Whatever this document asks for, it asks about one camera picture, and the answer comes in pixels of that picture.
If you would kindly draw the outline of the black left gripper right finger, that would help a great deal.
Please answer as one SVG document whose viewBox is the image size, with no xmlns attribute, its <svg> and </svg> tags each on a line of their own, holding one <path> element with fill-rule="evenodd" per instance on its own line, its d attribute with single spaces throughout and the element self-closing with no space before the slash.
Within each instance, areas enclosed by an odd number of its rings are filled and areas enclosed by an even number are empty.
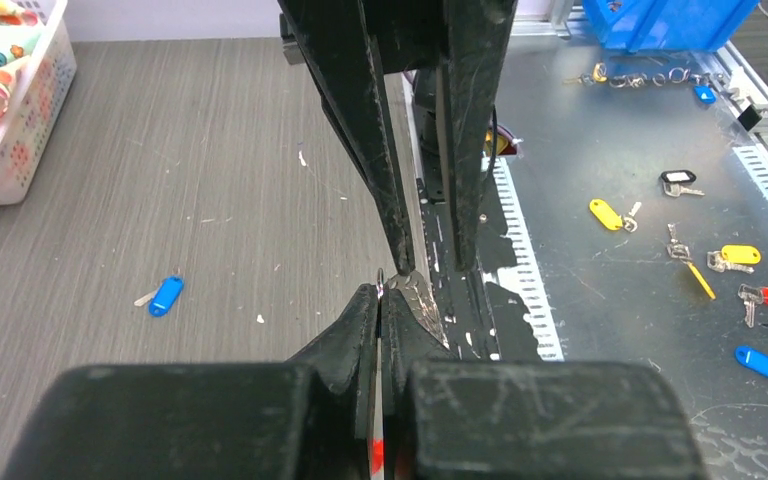
<svg viewBox="0 0 768 480">
<path fill-rule="evenodd" d="M 619 362 L 462 360 L 403 295 L 380 305 L 388 479 L 702 479 L 667 381 Z"/>
</svg>

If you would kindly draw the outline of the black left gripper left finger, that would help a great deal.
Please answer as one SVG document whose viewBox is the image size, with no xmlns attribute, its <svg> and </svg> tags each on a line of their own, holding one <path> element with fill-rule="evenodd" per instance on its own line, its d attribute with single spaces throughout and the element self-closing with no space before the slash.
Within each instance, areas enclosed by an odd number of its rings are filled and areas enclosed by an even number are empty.
<svg viewBox="0 0 768 480">
<path fill-rule="evenodd" d="M 6 479 L 367 479 L 378 295 L 283 362 L 86 365 L 60 374 Z"/>
</svg>

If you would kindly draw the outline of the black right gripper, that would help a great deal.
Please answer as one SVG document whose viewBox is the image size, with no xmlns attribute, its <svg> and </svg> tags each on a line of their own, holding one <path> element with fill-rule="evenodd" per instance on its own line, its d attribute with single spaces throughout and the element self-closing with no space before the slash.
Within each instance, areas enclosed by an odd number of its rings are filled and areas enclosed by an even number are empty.
<svg viewBox="0 0 768 480">
<path fill-rule="evenodd" d="M 476 259 L 486 132 L 516 14 L 514 0 L 281 1 L 323 110 L 377 207 L 397 272 L 415 269 L 384 74 L 436 70 L 436 130 L 456 267 Z"/>
</svg>

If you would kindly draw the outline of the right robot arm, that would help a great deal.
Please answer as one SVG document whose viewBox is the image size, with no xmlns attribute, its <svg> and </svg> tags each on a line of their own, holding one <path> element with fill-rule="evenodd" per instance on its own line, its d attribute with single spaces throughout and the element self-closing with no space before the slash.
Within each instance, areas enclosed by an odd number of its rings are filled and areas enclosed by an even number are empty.
<svg viewBox="0 0 768 480">
<path fill-rule="evenodd" d="M 416 266 L 385 78 L 433 82 L 427 129 L 438 149 L 456 265 L 476 258 L 481 153 L 517 5 L 513 1 L 284 1 L 282 17 L 323 111 L 378 209 L 398 273 Z"/>
</svg>

